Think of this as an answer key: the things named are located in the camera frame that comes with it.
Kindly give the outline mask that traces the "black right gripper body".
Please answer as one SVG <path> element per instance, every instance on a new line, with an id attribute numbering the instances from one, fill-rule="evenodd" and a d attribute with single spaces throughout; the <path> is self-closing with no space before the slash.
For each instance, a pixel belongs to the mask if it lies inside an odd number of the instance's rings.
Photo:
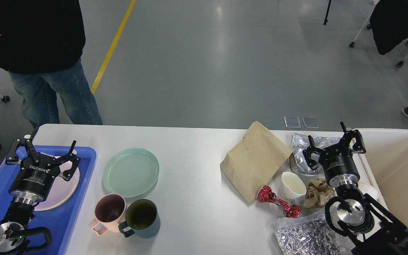
<path id="1" fill-rule="evenodd" d="M 323 167 L 327 184 L 331 187 L 352 185 L 360 180 L 350 149 L 326 148 L 319 157 L 319 163 Z"/>

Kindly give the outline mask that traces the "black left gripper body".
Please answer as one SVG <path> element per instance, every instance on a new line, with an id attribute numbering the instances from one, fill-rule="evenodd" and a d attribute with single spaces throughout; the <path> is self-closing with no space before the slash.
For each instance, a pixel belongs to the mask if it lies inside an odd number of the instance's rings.
<path id="1" fill-rule="evenodd" d="M 58 166 L 47 169 L 45 166 L 33 166 L 20 163 L 19 170 L 9 193 L 13 202 L 36 203 L 44 202 L 50 193 L 55 178 L 61 174 Z"/>

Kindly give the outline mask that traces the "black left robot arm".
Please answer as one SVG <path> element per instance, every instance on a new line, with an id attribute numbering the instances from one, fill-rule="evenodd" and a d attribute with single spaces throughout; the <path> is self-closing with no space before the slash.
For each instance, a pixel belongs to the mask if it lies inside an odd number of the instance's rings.
<path id="1" fill-rule="evenodd" d="M 13 141 L 5 158 L 7 165 L 19 165 L 20 170 L 9 188 L 12 201 L 0 221 L 0 255 L 22 255 L 46 249 L 52 243 L 47 227 L 29 228 L 34 209 L 47 200 L 57 178 L 70 181 L 81 159 L 73 152 L 76 141 L 61 157 L 37 152 L 32 140 L 37 129 L 28 138 Z"/>

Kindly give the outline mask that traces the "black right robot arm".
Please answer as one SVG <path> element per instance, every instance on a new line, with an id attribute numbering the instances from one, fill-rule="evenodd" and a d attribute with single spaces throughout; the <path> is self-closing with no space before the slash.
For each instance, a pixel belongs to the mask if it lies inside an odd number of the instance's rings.
<path id="1" fill-rule="evenodd" d="M 335 189 L 336 196 L 324 206 L 328 225 L 353 242 L 353 255 L 408 255 L 408 227 L 358 187 L 353 155 L 366 153 L 361 133 L 340 125 L 343 136 L 336 144 L 319 148 L 308 136 L 302 152 L 310 169 L 322 166 L 327 184 Z"/>

